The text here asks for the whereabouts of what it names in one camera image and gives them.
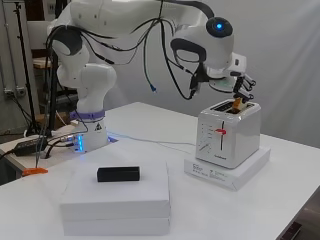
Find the white stand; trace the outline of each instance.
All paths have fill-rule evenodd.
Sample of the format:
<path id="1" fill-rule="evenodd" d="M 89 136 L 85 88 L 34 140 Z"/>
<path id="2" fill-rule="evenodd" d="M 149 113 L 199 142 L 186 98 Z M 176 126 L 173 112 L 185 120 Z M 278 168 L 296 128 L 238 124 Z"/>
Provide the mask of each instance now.
<path id="1" fill-rule="evenodd" d="M 184 160 L 184 171 L 219 186 L 237 191 L 263 168 L 270 158 L 270 152 L 270 148 L 260 147 L 258 151 L 235 169 L 224 168 L 190 155 Z"/>

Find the black object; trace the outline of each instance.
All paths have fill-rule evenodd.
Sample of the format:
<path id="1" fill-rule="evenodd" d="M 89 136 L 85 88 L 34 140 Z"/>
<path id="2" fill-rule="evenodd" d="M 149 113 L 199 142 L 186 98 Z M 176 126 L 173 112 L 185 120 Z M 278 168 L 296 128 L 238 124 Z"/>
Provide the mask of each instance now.
<path id="1" fill-rule="evenodd" d="M 206 29 L 211 36 L 216 38 L 229 37 L 233 33 L 233 28 L 230 22 L 220 17 L 210 18 L 207 21 Z"/>
<path id="2" fill-rule="evenodd" d="M 297 223 L 297 222 L 292 223 L 290 228 L 280 238 L 280 240 L 294 240 L 300 233 L 301 228 L 302 228 L 302 225 L 300 223 Z"/>
<path id="3" fill-rule="evenodd" d="M 15 148 L 13 149 L 13 153 L 18 156 L 18 157 L 21 157 L 21 156 L 27 156 L 27 155 L 30 155 L 32 153 L 35 153 L 37 152 L 37 145 L 38 145 L 38 138 L 36 139 L 33 139 L 33 140 L 29 140 L 29 141 L 26 141 L 26 142 L 21 142 L 21 143 L 18 143 Z M 43 137 L 43 144 L 42 144 L 42 147 L 40 149 L 40 151 L 43 151 L 45 150 L 45 148 L 47 147 L 48 145 L 48 141 L 47 141 L 47 138 L 46 137 Z"/>
<path id="4" fill-rule="evenodd" d="M 109 167 L 99 168 L 98 182 L 129 182 L 140 180 L 139 167 Z"/>
<path id="5" fill-rule="evenodd" d="M 56 19 L 60 16 L 62 10 L 67 6 L 66 0 L 56 0 L 55 17 Z M 54 130 L 54 124 L 56 121 L 56 98 L 57 98 L 57 88 L 58 88 L 58 76 L 57 70 L 59 67 L 58 56 L 55 52 L 52 54 L 52 75 L 51 75 L 51 85 L 50 85 L 50 113 L 49 113 L 49 124 L 46 129 L 46 136 L 52 137 L 52 131 Z"/>
<path id="6" fill-rule="evenodd" d="M 207 52 L 203 47 L 201 47 L 200 45 L 198 45 L 196 43 L 190 42 L 186 39 L 175 38 L 171 41 L 170 46 L 174 52 L 174 56 L 178 57 L 182 61 L 203 63 L 207 59 Z M 179 57 L 178 50 L 184 50 L 187 52 L 192 52 L 192 53 L 198 54 L 199 59 L 197 61 L 189 61 L 189 60 L 182 59 Z"/>
<path id="7" fill-rule="evenodd" d="M 15 2 L 16 10 L 13 12 L 17 15 L 18 20 L 18 28 L 19 28 L 19 36 L 18 39 L 20 40 L 21 45 L 21 52 L 22 52 L 22 60 L 23 60 L 23 67 L 24 67 L 24 73 L 26 75 L 26 88 L 28 91 L 28 99 L 29 99 L 29 107 L 30 107 L 30 113 L 31 113 L 31 127 L 27 131 L 27 135 L 38 133 L 38 125 L 36 122 L 36 117 L 34 114 L 34 106 L 33 106 L 33 99 L 31 94 L 31 86 L 30 86 L 30 79 L 29 79 L 29 71 L 28 71 L 28 65 L 27 65 L 27 58 L 26 58 L 26 51 L 24 48 L 24 39 L 23 39 L 23 33 L 22 33 L 22 25 L 21 25 L 21 15 L 20 15 L 20 9 L 21 5 L 19 2 Z"/>

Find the white wall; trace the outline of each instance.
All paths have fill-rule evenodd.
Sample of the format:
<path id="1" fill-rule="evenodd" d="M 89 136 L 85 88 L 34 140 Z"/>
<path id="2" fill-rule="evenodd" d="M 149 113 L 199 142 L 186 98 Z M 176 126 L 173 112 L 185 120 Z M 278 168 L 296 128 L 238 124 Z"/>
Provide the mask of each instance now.
<path id="1" fill-rule="evenodd" d="M 235 33 L 235 52 L 248 57 L 248 74 L 258 82 L 255 101 L 263 108 L 262 132 L 320 147 L 320 1 L 214 0 L 206 1 L 216 16 L 228 19 Z M 116 66 L 117 86 L 105 98 L 105 107 L 141 101 L 191 115 L 231 96 L 203 86 L 192 101 L 177 93 L 163 61 L 159 30 L 148 47 L 151 92 L 143 75 L 141 52 L 128 66 Z M 122 39 L 119 46 L 134 42 Z M 106 54 L 125 61 L 118 53 Z M 186 92 L 190 77 L 176 72 Z"/>

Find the white box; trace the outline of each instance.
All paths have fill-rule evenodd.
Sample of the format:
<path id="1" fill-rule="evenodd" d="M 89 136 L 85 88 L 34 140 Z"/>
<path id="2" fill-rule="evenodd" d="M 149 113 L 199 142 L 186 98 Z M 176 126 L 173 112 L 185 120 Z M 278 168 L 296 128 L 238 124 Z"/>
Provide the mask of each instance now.
<path id="1" fill-rule="evenodd" d="M 196 157 L 222 167 L 236 168 L 260 146 L 261 107 L 248 103 L 229 113 L 234 100 L 203 110 L 198 116 Z"/>
<path id="2" fill-rule="evenodd" d="M 169 233 L 168 218 L 66 221 L 66 236 L 161 236 Z"/>
<path id="3" fill-rule="evenodd" d="M 139 166 L 140 181 L 105 183 L 97 182 L 97 170 L 110 166 L 93 162 L 80 165 L 60 201 L 66 235 L 160 235 L 169 231 L 166 163 L 119 162 L 120 167 Z"/>
<path id="4" fill-rule="evenodd" d="M 239 167 L 228 169 L 189 155 L 184 160 L 184 171 L 220 186 L 237 191 L 268 162 L 271 149 L 260 147 Z"/>

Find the table surface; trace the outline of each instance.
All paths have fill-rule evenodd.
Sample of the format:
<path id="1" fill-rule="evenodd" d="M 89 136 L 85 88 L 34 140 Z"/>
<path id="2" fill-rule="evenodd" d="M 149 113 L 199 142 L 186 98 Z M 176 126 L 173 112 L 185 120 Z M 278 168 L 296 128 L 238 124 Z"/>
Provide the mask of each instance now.
<path id="1" fill-rule="evenodd" d="M 242 189 L 232 192 L 183 172 L 184 156 L 194 149 L 197 118 L 134 103 L 107 111 L 105 121 L 108 131 L 120 139 L 118 143 L 71 161 L 65 160 L 76 156 L 64 157 L 61 152 L 59 161 L 64 163 L 50 167 L 48 174 L 0 187 L 0 238 L 80 239 L 64 237 L 59 199 L 81 162 L 110 154 L 126 161 L 167 162 L 171 232 L 163 237 L 104 239 L 273 240 L 320 185 L 320 150 L 316 148 L 261 135 L 261 144 L 272 148 L 270 162 Z M 59 156 L 54 157 L 41 162 L 58 163 Z"/>

